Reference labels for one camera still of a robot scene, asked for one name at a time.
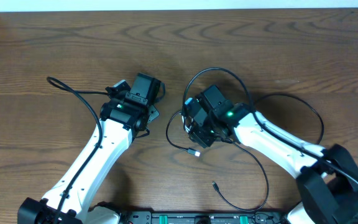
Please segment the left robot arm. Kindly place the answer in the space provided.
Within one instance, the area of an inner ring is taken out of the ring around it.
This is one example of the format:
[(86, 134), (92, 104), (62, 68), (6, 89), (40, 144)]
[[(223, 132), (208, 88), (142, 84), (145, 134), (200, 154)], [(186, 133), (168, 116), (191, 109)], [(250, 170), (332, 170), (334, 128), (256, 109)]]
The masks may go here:
[(155, 104), (165, 96), (160, 80), (138, 73), (133, 85), (121, 80), (106, 87), (109, 101), (100, 113), (91, 111), (95, 130), (65, 175), (41, 200), (24, 200), (18, 223), (85, 223), (96, 192), (113, 164), (135, 138), (150, 134), (147, 127), (159, 116)]

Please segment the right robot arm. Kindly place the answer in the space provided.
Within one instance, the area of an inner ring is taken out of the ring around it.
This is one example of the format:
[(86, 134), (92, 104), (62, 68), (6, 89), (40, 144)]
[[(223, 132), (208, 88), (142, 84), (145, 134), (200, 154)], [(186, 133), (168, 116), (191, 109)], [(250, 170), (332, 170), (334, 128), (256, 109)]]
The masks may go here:
[(233, 104), (216, 85), (185, 98), (183, 110), (189, 137), (200, 146), (233, 140), (267, 156), (296, 180), (301, 201), (283, 216), (287, 223), (358, 222), (358, 166), (346, 148), (303, 141), (253, 106)]

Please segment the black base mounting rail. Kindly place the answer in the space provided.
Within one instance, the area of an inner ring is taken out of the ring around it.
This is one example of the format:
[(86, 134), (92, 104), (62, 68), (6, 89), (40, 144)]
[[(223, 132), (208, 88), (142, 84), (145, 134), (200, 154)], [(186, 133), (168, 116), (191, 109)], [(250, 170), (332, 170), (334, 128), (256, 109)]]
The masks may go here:
[(150, 211), (115, 212), (95, 208), (89, 212), (86, 223), (117, 224), (286, 224), (279, 212), (256, 213), (158, 213)]

